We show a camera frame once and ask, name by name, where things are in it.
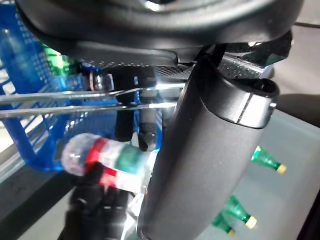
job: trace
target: shopping basket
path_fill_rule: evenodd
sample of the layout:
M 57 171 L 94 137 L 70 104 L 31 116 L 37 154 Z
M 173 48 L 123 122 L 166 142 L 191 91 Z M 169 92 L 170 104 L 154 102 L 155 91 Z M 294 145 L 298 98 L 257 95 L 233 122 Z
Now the shopping basket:
M 41 43 L 25 28 L 14 4 L 0 4 L 0 94 L 82 91 L 80 75 L 54 76 Z M 0 105 L 0 110 L 40 109 L 64 106 L 114 105 L 114 97 L 99 100 L 34 100 Z M 116 112 L 52 113 L 2 119 L 21 157 L 30 167 L 46 172 L 63 169 L 58 151 L 69 138 L 93 133 L 114 138 Z

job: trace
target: green bottle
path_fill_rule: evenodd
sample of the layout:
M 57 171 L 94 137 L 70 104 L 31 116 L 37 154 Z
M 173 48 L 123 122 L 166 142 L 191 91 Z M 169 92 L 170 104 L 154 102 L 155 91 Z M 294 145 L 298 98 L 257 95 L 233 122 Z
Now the green bottle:
M 70 76 L 76 74 L 77 62 L 71 58 L 61 55 L 45 44 L 42 44 L 43 51 L 49 63 L 50 69 L 55 76 Z
M 233 237 L 236 234 L 236 231 L 229 226 L 221 212 L 219 212 L 216 218 L 212 221 L 211 225 L 225 231 L 230 237 Z
M 224 212 L 243 221 L 249 229 L 253 229 L 257 224 L 256 218 L 246 212 L 244 207 L 241 206 L 240 202 L 234 195 L 230 196 L 230 198 L 226 201 L 224 205 Z
M 251 161 L 261 166 L 265 166 L 277 171 L 279 174 L 283 174 L 287 167 L 278 162 L 273 156 L 271 156 L 267 150 L 257 146 L 254 154 L 252 155 Z

